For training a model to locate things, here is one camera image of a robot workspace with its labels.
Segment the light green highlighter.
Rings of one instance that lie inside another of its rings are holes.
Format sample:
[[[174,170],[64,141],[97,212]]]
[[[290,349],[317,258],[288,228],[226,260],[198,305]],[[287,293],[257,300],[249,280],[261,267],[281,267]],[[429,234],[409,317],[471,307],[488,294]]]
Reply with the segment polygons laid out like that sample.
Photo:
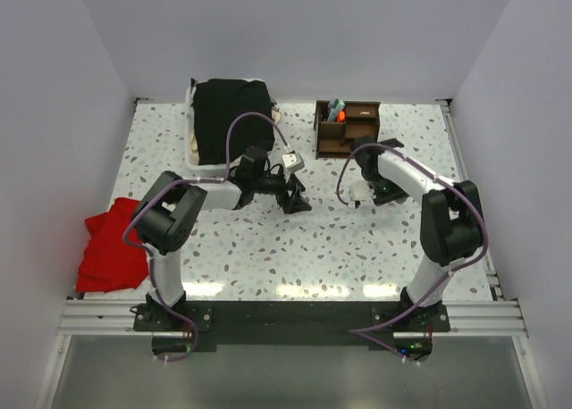
[[[345,103],[340,100],[339,98],[335,98],[333,99],[329,104],[328,104],[328,109],[329,109],[329,113],[328,113],[328,121],[335,121],[339,115],[339,113],[341,111],[343,111],[345,108]]]

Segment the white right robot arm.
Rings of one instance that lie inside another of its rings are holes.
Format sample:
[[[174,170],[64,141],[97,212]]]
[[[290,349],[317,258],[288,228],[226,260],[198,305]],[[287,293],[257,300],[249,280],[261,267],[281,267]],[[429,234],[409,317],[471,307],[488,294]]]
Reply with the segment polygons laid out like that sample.
[[[406,154],[403,146],[395,138],[356,139],[350,156],[362,180],[350,186],[349,199],[354,207],[366,201],[381,206],[408,199],[420,206],[419,243],[424,256],[402,291],[398,310],[400,325],[417,331],[429,322],[428,308],[442,301],[453,274],[486,255],[489,239],[476,185],[443,177]]]

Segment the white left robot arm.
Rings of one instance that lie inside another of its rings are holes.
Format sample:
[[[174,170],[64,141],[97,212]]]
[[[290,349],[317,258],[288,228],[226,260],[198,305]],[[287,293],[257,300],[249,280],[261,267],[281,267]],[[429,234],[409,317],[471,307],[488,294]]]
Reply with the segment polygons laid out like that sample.
[[[271,165],[262,147],[250,147],[222,177],[184,179],[165,171],[139,202],[122,241],[147,256],[151,289],[147,305],[164,330],[177,330],[185,320],[186,293],[181,280],[181,248],[203,211],[238,211],[256,195],[272,196],[286,214],[312,210],[303,198],[305,186],[296,176],[305,163],[290,151]]]

